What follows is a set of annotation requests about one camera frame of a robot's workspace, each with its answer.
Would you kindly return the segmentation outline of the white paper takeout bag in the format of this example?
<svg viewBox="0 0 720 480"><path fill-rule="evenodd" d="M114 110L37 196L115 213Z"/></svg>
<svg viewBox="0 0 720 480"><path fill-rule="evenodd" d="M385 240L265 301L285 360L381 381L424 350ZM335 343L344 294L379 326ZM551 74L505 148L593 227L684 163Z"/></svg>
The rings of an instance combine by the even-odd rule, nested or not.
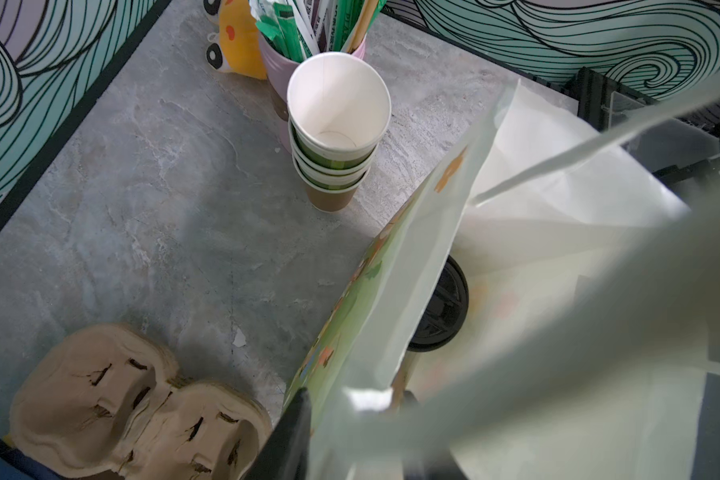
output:
<svg viewBox="0 0 720 480"><path fill-rule="evenodd" d="M453 454L470 479L688 479L720 325L720 191L689 209L624 149L720 99L720 74L598 132L522 85L369 247L292 389L307 477ZM452 256L458 334L407 346Z"/></svg>

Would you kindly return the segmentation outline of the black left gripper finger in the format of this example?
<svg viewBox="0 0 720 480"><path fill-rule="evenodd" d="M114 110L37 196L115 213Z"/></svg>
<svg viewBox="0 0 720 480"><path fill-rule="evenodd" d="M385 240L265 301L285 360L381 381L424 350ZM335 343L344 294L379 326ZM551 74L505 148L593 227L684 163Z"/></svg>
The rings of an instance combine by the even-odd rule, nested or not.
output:
<svg viewBox="0 0 720 480"><path fill-rule="evenodd" d="M311 437L311 399L299 389L246 473L247 480L304 480Z"/></svg>

